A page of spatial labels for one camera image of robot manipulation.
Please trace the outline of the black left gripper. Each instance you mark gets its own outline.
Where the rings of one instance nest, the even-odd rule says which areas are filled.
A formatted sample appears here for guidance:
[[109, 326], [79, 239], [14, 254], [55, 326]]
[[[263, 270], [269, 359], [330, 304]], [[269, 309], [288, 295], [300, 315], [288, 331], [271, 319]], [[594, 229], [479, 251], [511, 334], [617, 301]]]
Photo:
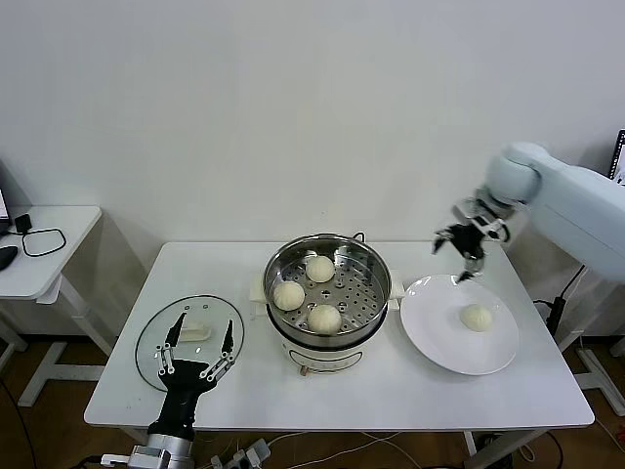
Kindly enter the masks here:
[[182, 312], [166, 334], [163, 345], [156, 347], [158, 375], [166, 387], [160, 414], [148, 428], [149, 435], [165, 435], [193, 439], [195, 410], [199, 397], [211, 391], [234, 364], [233, 320], [228, 328], [217, 361], [207, 366], [203, 362], [174, 360], [187, 313]]

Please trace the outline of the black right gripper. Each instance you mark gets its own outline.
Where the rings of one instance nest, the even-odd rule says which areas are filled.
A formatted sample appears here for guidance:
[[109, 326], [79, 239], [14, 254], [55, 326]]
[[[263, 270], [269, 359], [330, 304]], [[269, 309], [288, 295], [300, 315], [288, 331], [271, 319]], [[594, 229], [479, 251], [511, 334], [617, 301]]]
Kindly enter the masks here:
[[484, 251], [481, 247], [484, 234], [475, 225], [454, 224], [435, 232], [432, 254], [449, 241], [465, 258], [464, 270], [456, 278], [460, 283], [479, 276], [484, 266]]

